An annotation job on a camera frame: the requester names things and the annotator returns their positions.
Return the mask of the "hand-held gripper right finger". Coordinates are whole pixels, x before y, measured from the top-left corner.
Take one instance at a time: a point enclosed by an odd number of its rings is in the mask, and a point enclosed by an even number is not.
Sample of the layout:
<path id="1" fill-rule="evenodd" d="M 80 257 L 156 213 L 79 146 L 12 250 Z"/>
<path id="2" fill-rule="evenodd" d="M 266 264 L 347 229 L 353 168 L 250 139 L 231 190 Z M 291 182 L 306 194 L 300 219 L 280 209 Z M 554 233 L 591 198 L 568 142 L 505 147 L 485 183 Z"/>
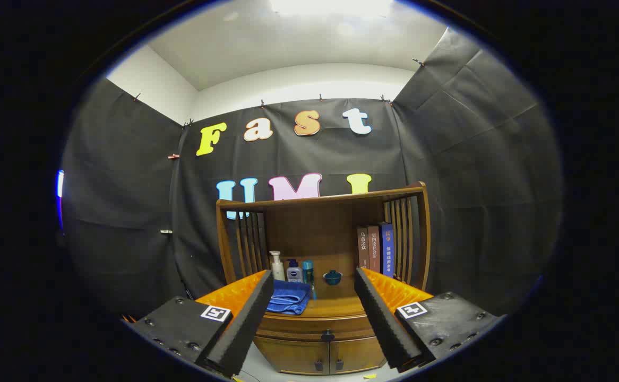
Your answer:
<path id="1" fill-rule="evenodd" d="M 433 296 L 363 267 L 354 290 L 388 365 L 399 372 L 451 357 L 504 320 L 455 292 Z"/>

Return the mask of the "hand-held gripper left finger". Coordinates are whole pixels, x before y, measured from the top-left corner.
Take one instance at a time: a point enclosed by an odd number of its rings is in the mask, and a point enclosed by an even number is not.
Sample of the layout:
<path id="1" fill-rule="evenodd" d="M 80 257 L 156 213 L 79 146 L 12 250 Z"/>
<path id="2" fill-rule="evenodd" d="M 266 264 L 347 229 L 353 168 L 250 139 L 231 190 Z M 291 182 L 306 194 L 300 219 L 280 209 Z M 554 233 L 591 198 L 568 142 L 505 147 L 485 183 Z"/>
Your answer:
<path id="1" fill-rule="evenodd" d="M 271 271 L 260 271 L 196 300 L 173 297 L 123 325 L 162 354 L 229 379 L 242 369 L 273 282 Z"/>

